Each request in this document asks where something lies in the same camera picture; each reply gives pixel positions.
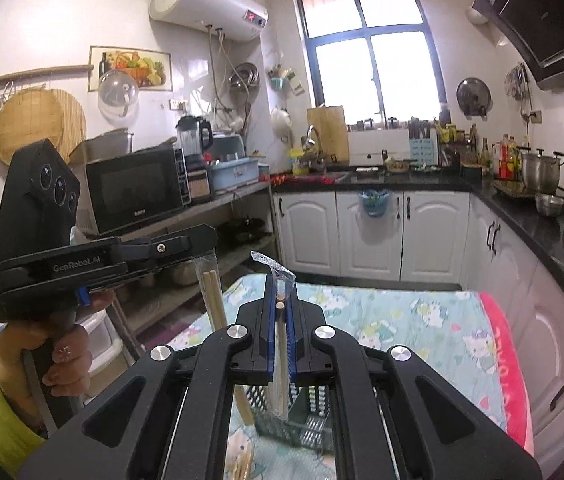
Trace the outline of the left hand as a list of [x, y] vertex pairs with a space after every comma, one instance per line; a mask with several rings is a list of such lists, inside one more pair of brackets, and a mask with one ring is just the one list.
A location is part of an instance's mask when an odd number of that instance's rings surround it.
[[0, 333], [0, 389], [15, 414], [27, 425], [41, 425], [25, 374], [22, 353], [53, 339], [52, 364], [42, 377], [52, 396], [80, 396], [90, 385], [92, 354], [87, 331], [76, 324], [62, 336], [53, 336], [50, 322], [15, 321]]

